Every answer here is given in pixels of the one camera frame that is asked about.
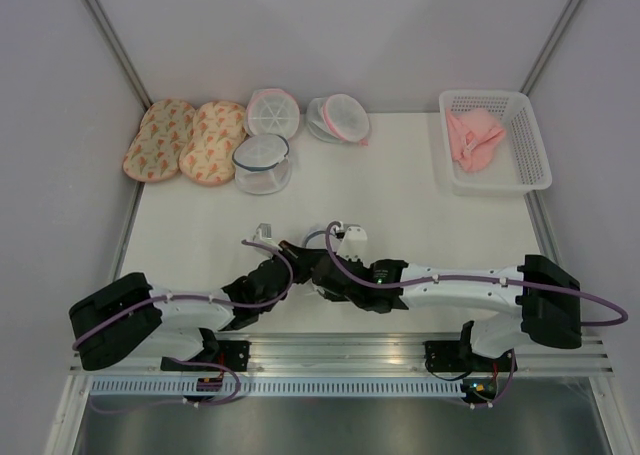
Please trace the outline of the pink-trimmed mesh bag tilted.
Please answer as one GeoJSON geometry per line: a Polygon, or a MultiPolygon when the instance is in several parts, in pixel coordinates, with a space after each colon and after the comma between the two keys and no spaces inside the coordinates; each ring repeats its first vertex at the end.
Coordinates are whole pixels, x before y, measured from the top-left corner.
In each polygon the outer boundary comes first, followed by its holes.
{"type": "Polygon", "coordinates": [[[371,126],[363,106],[346,94],[313,99],[306,110],[309,132],[326,143],[368,145],[371,126]]]}

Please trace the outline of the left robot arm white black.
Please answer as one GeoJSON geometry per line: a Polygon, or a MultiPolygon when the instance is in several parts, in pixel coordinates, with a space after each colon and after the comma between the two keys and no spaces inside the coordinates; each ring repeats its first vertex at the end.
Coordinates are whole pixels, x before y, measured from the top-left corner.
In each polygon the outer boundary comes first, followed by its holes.
{"type": "Polygon", "coordinates": [[[294,285],[310,280],[323,249],[281,242],[270,256],[234,282],[210,292],[172,291],[129,273],[75,303],[69,319],[72,348],[86,371],[128,357],[154,358],[173,370],[178,361],[206,371],[218,359],[216,333],[259,321],[294,285]]]}

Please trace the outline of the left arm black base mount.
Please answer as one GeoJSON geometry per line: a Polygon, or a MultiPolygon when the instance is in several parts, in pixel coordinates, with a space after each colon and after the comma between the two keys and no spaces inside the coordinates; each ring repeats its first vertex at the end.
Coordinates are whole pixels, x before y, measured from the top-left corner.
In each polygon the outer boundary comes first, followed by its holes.
{"type": "Polygon", "coordinates": [[[250,348],[247,341],[209,338],[203,341],[203,348],[186,361],[163,357],[160,369],[164,372],[205,372],[218,371],[219,366],[223,366],[234,372],[246,372],[250,348]]]}

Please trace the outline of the aluminium front rail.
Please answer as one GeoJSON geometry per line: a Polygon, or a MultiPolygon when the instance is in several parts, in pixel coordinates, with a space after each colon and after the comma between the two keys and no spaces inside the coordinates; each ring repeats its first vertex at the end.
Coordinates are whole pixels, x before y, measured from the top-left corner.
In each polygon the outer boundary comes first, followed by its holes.
{"type": "MultiPolygon", "coordinates": [[[[247,334],[224,332],[219,341],[250,344],[248,372],[260,376],[416,376],[425,371],[424,343],[450,340],[452,333],[422,334],[247,334]]],[[[516,375],[533,377],[610,377],[611,359],[595,336],[582,347],[560,350],[531,343],[515,349],[516,375]]]]}

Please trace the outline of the white perforated plastic basket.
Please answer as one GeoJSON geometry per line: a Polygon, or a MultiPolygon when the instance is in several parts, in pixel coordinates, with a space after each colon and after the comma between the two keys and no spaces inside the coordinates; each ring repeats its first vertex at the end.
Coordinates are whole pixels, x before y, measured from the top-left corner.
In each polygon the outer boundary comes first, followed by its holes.
{"type": "Polygon", "coordinates": [[[552,184],[529,98],[504,90],[455,89],[439,96],[445,164],[457,195],[519,196],[552,184]]]}

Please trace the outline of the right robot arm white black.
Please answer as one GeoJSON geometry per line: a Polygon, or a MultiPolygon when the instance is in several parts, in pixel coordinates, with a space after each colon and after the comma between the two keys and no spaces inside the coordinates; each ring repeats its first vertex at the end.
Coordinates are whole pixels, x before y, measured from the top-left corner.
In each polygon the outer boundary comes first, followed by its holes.
{"type": "Polygon", "coordinates": [[[393,259],[365,266],[326,255],[313,269],[312,283],[328,300],[379,314],[433,306],[492,312],[461,330],[456,356],[469,370],[528,343],[564,350],[582,345],[580,302],[572,294],[579,282],[542,255],[528,255],[517,266],[461,273],[393,259]]]}

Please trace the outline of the floral bra pad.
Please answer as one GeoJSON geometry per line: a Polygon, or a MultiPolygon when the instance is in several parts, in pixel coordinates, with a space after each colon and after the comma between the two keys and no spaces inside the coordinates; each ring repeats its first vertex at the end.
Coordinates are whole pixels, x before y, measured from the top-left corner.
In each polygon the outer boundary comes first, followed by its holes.
{"type": "Polygon", "coordinates": [[[182,174],[204,186],[219,186],[235,176],[232,156],[245,140],[246,109],[232,101],[212,101],[194,116],[193,136],[179,157],[182,174]]]}
{"type": "Polygon", "coordinates": [[[144,114],[122,168],[131,179],[157,183],[179,172],[178,160],[193,136],[194,107],[180,99],[155,102],[144,114]]]}

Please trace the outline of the right floral bra pad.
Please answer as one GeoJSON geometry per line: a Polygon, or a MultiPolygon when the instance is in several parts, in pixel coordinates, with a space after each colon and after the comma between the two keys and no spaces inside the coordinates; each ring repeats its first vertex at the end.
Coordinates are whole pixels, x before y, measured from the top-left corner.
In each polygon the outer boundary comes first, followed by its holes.
{"type": "Polygon", "coordinates": [[[212,101],[194,116],[193,136],[179,157],[182,174],[204,186],[219,186],[235,176],[232,156],[245,140],[246,109],[232,101],[212,101]]]}

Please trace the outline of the right aluminium corner post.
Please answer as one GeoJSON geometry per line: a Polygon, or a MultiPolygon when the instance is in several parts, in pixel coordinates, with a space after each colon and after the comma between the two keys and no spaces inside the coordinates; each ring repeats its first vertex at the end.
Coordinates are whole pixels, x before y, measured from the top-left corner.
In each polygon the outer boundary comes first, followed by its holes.
{"type": "Polygon", "coordinates": [[[520,88],[530,96],[586,0],[567,0],[520,88]]]}

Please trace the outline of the left floral bra pad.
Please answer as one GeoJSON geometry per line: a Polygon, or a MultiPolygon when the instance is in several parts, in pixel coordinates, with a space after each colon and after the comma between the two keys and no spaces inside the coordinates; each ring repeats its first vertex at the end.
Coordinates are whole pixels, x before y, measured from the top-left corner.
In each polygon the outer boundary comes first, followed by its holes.
{"type": "Polygon", "coordinates": [[[144,114],[122,168],[131,179],[157,183],[179,172],[178,160],[193,136],[194,107],[180,99],[155,102],[144,114]]]}

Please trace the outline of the left aluminium corner post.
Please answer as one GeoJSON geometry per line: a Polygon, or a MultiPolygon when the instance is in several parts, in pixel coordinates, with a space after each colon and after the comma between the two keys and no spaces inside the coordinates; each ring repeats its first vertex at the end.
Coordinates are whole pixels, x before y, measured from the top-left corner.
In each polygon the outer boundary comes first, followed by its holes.
{"type": "Polygon", "coordinates": [[[81,0],[138,103],[148,109],[151,97],[100,0],[81,0]]]}

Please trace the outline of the pink-trimmed mesh bag upright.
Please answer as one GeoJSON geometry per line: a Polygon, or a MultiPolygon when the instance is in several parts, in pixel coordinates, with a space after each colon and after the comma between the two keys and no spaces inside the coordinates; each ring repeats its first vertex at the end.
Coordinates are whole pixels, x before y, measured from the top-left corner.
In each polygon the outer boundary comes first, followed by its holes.
{"type": "Polygon", "coordinates": [[[289,93],[268,88],[252,94],[244,119],[250,136],[275,134],[290,139],[298,132],[299,124],[300,109],[289,93]]]}

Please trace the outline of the blue-trimmed mesh laundry bag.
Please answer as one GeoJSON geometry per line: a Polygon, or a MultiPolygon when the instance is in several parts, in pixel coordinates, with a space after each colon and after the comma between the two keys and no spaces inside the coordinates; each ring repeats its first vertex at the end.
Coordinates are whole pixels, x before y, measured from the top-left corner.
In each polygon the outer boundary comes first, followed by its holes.
{"type": "MultiPolygon", "coordinates": [[[[319,225],[313,226],[303,239],[303,247],[308,249],[325,249],[325,228],[321,228],[319,225]]],[[[341,245],[341,240],[344,234],[339,229],[333,229],[330,234],[331,247],[334,251],[337,251],[341,245]]],[[[317,293],[320,297],[330,302],[346,302],[343,296],[335,295],[327,292],[324,288],[317,286],[312,279],[307,284],[317,293]]]]}

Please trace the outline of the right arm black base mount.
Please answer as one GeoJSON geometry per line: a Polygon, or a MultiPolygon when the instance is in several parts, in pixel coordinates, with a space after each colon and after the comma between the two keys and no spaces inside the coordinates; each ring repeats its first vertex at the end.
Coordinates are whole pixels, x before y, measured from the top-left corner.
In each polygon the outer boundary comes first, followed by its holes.
{"type": "Polygon", "coordinates": [[[424,343],[425,367],[433,373],[490,372],[494,361],[476,355],[471,346],[460,341],[432,340],[424,343]]]}

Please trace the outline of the pink bra in basket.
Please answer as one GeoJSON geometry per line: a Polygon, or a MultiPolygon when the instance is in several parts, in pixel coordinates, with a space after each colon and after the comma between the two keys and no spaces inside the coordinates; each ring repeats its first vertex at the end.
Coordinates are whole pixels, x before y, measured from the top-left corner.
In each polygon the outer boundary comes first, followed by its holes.
{"type": "Polygon", "coordinates": [[[485,169],[507,134],[500,121],[484,108],[460,114],[447,109],[445,117],[452,160],[467,173],[485,169]]]}

